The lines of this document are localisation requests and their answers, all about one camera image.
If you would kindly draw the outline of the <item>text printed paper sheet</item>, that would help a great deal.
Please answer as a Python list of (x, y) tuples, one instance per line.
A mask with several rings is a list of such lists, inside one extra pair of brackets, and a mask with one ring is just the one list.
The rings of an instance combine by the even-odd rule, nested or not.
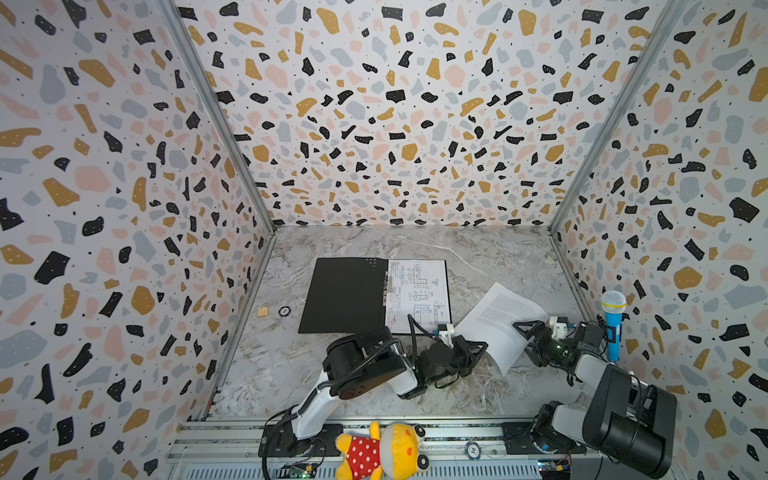
[(549, 315), (535, 302), (495, 283), (458, 323), (454, 333), (467, 341), (485, 342), (486, 352), (505, 375), (522, 355), (528, 341), (515, 322), (544, 321)]

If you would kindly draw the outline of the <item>orange and black folder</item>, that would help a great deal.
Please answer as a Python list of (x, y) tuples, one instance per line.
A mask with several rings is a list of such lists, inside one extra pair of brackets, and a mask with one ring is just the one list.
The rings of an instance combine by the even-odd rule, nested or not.
[(389, 260), (319, 258), (298, 332), (354, 334), (387, 327), (384, 320)]

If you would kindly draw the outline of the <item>technical drawing paper sheet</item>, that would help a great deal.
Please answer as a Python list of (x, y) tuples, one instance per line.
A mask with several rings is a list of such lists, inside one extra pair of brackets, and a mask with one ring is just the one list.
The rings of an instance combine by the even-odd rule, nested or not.
[(388, 261), (385, 325), (393, 334), (407, 334), (408, 316), (429, 332), (452, 324), (444, 260)]

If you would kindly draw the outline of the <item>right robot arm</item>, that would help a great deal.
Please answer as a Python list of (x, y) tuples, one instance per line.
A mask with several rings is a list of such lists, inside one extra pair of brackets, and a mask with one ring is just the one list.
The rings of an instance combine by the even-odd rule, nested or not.
[(652, 479), (669, 471), (677, 400), (603, 358), (611, 343), (599, 324), (582, 322), (562, 339), (541, 320), (519, 321), (514, 329), (535, 365), (564, 371), (588, 397), (586, 405), (550, 401), (540, 408), (529, 430), (540, 451), (570, 453), (583, 446)]

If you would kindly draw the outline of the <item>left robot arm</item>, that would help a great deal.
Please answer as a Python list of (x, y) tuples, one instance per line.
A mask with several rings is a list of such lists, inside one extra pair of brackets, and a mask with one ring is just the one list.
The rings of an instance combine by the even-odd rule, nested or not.
[(379, 327), (328, 346), (315, 385), (283, 415), (295, 441), (316, 437), (343, 402), (382, 385), (404, 400), (431, 387), (447, 388), (471, 374), (488, 349), (486, 342), (453, 336), (445, 326), (429, 331), (413, 318), (408, 321), (407, 334)]

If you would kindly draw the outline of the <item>blue toy microphone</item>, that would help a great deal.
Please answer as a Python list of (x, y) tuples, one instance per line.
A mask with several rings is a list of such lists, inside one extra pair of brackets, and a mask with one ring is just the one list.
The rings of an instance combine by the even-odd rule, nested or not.
[(601, 296), (601, 306), (605, 316), (608, 360), (617, 362), (620, 357), (621, 325), (627, 300), (619, 291), (606, 291)]

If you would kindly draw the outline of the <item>yellow plush toy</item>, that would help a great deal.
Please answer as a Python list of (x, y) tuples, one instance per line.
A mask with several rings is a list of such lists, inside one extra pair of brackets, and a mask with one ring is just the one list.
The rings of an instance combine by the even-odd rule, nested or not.
[(420, 452), (426, 436), (421, 425), (395, 423), (381, 426), (372, 422), (367, 436), (341, 434), (335, 440), (343, 461), (336, 469), (335, 478), (410, 479), (429, 469), (428, 457)]

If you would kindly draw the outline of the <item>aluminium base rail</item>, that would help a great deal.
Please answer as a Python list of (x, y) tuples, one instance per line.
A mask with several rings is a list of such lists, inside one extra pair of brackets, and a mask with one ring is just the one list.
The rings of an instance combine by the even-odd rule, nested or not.
[[(364, 437), (371, 419), (333, 419), (305, 451), (288, 456), (287, 437), (265, 437), (269, 422), (187, 422), (170, 449), (164, 479), (332, 479), (343, 456), (340, 433)], [(428, 465), (417, 479), (639, 479), (641, 473), (588, 447), (543, 452), (530, 439), (528, 417), (412, 417)]]

